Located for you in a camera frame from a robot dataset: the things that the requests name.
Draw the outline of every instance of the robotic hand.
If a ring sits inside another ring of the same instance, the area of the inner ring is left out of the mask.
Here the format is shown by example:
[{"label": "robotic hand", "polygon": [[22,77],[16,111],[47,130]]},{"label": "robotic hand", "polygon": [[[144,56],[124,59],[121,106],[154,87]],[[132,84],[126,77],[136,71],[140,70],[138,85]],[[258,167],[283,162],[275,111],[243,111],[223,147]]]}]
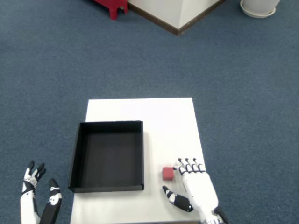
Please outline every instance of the robotic hand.
[{"label": "robotic hand", "polygon": [[163,190],[170,203],[187,212],[195,209],[199,213],[201,224],[229,224],[225,214],[218,206],[218,198],[203,164],[194,158],[178,159],[181,166],[174,168],[182,176],[182,182],[188,198],[171,192],[166,186]]},{"label": "robotic hand", "polygon": [[54,179],[49,181],[50,198],[43,211],[42,218],[39,217],[36,208],[35,190],[37,182],[46,172],[42,163],[33,173],[34,161],[31,161],[26,169],[23,180],[23,191],[21,196],[21,224],[54,224],[61,205],[60,188]]}]

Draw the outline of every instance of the black box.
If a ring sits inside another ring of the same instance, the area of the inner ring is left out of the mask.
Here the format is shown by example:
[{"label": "black box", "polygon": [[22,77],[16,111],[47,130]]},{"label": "black box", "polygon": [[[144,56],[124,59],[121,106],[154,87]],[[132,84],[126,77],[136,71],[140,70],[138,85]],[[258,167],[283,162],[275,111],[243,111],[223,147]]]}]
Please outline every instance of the black box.
[{"label": "black box", "polygon": [[75,193],[143,190],[143,122],[80,123],[69,189]]}]

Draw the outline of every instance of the brown baseboard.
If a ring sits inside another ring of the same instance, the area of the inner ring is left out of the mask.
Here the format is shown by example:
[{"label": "brown baseboard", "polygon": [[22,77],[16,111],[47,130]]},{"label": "brown baseboard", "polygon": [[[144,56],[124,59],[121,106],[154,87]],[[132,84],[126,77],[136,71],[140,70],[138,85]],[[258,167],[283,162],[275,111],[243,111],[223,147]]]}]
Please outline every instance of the brown baseboard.
[{"label": "brown baseboard", "polygon": [[199,14],[198,16],[193,18],[190,22],[188,22],[181,28],[176,28],[176,27],[170,25],[169,23],[164,22],[163,20],[155,17],[154,15],[149,14],[148,12],[138,8],[137,6],[132,5],[131,3],[128,3],[128,8],[129,8],[129,10],[133,11],[134,13],[136,13],[136,14],[144,17],[145,19],[153,22],[154,24],[166,29],[167,31],[173,33],[174,35],[179,36],[225,1],[226,0],[220,0],[220,1],[216,2],[215,4],[211,5],[211,7],[207,8],[205,11],[203,11],[201,14]]}]

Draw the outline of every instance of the red cube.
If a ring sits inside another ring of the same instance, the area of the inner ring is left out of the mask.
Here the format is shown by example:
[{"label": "red cube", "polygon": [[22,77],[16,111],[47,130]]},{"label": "red cube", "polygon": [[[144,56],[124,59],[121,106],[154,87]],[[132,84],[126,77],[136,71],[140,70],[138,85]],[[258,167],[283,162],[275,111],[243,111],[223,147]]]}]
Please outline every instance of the red cube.
[{"label": "red cube", "polygon": [[164,181],[173,180],[173,167],[163,167],[162,176]]}]

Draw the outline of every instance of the flower pot base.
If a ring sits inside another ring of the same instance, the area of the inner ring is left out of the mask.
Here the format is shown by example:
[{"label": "flower pot base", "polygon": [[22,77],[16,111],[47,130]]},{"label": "flower pot base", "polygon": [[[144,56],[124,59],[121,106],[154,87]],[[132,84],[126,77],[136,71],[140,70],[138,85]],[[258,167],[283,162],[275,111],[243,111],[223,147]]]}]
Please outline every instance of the flower pot base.
[{"label": "flower pot base", "polygon": [[256,14],[256,13],[253,13],[253,12],[250,12],[250,11],[246,10],[246,9],[244,8],[244,6],[243,6],[243,1],[244,1],[244,0],[241,0],[241,2],[240,2],[240,6],[241,6],[243,12],[244,12],[246,15],[248,15],[248,16],[250,16],[250,17],[253,17],[253,18],[264,19],[264,18],[267,18],[267,17],[270,16],[270,15],[273,15],[273,14],[276,12],[276,7],[275,7],[275,8],[272,9],[268,14]]}]

